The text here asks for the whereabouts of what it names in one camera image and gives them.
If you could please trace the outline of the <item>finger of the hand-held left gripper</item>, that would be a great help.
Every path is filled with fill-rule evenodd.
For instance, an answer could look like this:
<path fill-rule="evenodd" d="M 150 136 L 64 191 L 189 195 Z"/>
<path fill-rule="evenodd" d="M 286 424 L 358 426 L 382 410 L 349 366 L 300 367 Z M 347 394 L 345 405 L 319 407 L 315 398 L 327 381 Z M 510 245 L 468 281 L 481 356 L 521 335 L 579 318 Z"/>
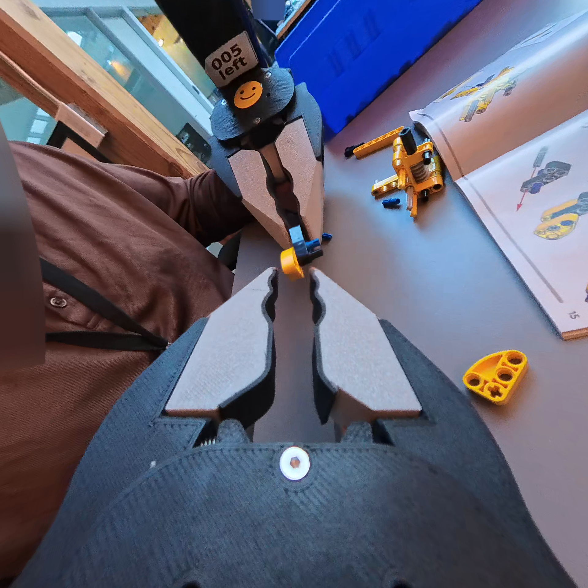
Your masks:
<path fill-rule="evenodd" d="M 241 150 L 229 158 L 242 201 L 268 234 L 283 248 L 292 246 L 295 195 L 276 147 Z"/>
<path fill-rule="evenodd" d="M 317 160 L 303 118 L 285 125 L 275 140 L 282 167 L 289 172 L 299 215 L 309 239 L 322 239 L 325 200 L 323 164 Z"/>

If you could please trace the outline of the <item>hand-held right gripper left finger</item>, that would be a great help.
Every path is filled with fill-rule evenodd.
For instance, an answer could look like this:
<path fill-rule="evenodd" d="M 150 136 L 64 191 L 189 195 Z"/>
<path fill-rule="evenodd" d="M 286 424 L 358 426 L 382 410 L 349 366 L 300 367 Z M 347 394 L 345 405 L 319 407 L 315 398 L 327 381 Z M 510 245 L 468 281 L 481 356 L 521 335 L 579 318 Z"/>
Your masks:
<path fill-rule="evenodd" d="M 275 398 L 273 321 L 278 271 L 268 268 L 205 322 L 165 413 L 238 420 L 249 428 Z"/>

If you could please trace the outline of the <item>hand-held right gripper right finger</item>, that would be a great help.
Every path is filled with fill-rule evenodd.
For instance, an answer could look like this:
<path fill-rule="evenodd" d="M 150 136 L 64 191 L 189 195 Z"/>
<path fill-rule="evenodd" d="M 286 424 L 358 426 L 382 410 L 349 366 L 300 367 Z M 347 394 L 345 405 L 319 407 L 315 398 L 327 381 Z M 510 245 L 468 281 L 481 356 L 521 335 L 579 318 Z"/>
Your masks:
<path fill-rule="evenodd" d="M 378 317 L 317 268 L 313 304 L 313 395 L 321 424 L 417 417 L 422 405 Z"/>

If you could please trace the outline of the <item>person's left forearm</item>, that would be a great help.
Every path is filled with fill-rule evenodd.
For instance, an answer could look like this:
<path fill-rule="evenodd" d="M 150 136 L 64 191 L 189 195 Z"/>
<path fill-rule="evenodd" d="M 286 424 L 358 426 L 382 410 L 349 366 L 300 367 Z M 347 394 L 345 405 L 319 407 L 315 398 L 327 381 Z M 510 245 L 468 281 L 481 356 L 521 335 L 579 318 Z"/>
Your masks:
<path fill-rule="evenodd" d="M 191 179 L 152 175 L 142 194 L 203 246 L 222 242 L 254 222 L 215 171 Z"/>

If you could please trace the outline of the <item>yellow lego beam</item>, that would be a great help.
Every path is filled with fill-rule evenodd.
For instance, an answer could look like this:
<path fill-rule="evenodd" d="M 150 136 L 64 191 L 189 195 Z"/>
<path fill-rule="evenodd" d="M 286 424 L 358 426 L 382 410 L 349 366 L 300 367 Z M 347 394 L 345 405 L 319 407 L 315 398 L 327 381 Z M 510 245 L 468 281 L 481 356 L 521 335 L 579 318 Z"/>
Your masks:
<path fill-rule="evenodd" d="M 394 141 L 400 136 L 403 126 L 394 129 L 384 135 L 378 136 L 371 141 L 362 143 L 354 147 L 352 155 L 357 159 L 363 159 L 373 153 L 381 151 L 393 145 Z"/>

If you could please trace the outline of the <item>yellow lego assembly with spring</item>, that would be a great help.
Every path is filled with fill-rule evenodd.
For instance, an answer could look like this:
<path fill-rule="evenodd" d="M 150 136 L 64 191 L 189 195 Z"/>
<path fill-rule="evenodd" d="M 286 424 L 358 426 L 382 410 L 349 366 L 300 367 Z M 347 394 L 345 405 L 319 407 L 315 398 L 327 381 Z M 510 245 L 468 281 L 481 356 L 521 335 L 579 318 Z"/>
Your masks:
<path fill-rule="evenodd" d="M 371 194 L 381 198 L 394 190 L 402 190 L 406 193 L 406 209 L 410 217 L 415 218 L 418 203 L 428 201 L 431 195 L 444 188 L 442 162 L 433 143 L 426 140 L 417 145 L 408 127 L 396 129 L 386 137 L 393 140 L 392 167 L 395 173 L 376 182 Z"/>

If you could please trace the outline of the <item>yellow rounded triangular lego piece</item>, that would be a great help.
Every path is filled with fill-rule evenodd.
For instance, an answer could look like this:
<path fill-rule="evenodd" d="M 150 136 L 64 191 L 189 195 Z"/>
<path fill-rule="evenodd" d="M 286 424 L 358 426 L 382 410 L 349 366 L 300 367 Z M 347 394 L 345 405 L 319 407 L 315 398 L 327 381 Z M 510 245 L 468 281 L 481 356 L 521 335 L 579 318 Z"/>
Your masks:
<path fill-rule="evenodd" d="M 496 405 L 508 403 L 528 369 L 518 350 L 504 350 L 482 357 L 463 376 L 468 390 Z"/>

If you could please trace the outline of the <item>lego instruction booklet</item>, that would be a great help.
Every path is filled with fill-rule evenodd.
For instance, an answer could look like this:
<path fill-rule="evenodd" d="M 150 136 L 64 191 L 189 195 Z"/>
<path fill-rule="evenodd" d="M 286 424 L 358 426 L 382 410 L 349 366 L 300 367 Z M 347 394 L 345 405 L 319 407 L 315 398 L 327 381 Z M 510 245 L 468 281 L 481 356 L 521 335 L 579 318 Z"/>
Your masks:
<path fill-rule="evenodd" d="M 410 117 L 561 337 L 587 336 L 587 10 Z"/>

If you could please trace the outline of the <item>blue plastic bin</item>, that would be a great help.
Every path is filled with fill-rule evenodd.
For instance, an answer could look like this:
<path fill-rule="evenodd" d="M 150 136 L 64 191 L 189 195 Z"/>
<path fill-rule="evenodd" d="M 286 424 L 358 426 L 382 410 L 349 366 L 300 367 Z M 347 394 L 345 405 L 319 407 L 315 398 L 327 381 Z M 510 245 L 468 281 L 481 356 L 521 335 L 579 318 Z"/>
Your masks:
<path fill-rule="evenodd" d="M 338 134 L 480 1 L 315 1 L 277 47 Z"/>

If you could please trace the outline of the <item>glass cabinet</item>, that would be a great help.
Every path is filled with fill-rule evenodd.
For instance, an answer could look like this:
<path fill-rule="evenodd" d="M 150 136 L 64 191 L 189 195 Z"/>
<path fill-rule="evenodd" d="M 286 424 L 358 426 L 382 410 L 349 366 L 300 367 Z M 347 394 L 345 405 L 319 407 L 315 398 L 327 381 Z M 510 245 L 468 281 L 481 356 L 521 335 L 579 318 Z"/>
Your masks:
<path fill-rule="evenodd" d="M 204 164 L 221 98 L 156 1 L 35 1 Z"/>

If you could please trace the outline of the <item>wooden table frame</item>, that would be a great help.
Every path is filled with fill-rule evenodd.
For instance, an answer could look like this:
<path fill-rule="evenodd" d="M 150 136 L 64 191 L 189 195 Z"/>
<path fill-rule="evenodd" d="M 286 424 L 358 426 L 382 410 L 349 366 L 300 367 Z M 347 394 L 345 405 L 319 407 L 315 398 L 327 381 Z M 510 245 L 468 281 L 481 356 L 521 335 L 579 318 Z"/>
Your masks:
<path fill-rule="evenodd" d="M 55 115 L 74 104 L 106 130 L 115 164 L 190 178 L 207 167 L 31 1 L 1 1 L 1 77 Z"/>

